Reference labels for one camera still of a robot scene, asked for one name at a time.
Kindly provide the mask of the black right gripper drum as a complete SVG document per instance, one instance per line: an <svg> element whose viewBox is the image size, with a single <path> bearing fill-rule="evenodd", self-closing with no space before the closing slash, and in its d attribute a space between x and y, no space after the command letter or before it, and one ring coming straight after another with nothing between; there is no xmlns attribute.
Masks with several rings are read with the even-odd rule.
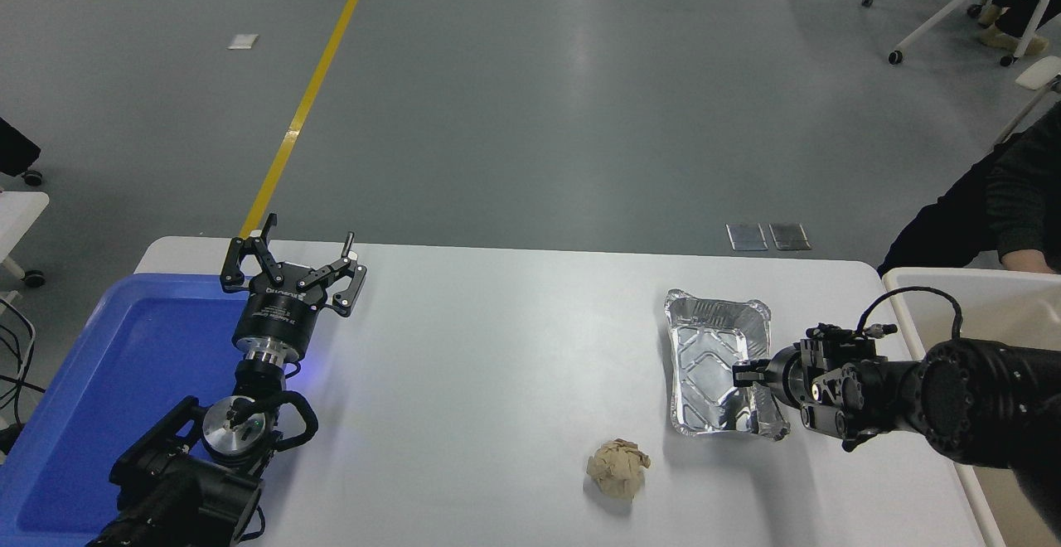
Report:
<svg viewBox="0 0 1061 547"><path fill-rule="evenodd" d="M865 406L863 373L879 373L876 342L869 338L800 340L801 367L807 398L800 414L811 431L841 441L847 453L879 434Z"/></svg>

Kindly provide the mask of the person's hand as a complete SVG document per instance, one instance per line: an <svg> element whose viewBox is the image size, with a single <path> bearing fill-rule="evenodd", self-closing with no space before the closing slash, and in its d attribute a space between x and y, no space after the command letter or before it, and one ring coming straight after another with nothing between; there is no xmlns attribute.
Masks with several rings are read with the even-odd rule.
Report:
<svg viewBox="0 0 1061 547"><path fill-rule="evenodd" d="M1005 270L1022 274L1057 274L1050 267L1049 261L1042 251L1037 249L1020 249L1001 255L1001 264Z"/></svg>

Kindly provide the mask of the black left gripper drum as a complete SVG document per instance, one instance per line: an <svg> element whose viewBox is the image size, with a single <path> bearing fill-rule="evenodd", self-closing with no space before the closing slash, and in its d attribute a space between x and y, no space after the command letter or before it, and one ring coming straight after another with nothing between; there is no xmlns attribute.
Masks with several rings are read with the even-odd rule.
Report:
<svg viewBox="0 0 1061 547"><path fill-rule="evenodd" d="M299 264L282 264L283 283L272 285L268 274L257 274L250 280L249 298L236 324L232 345L249 351L251 339L272 340L284 345L297 354L307 353L323 303L321 286L299 289L299 279L311 269Z"/></svg>

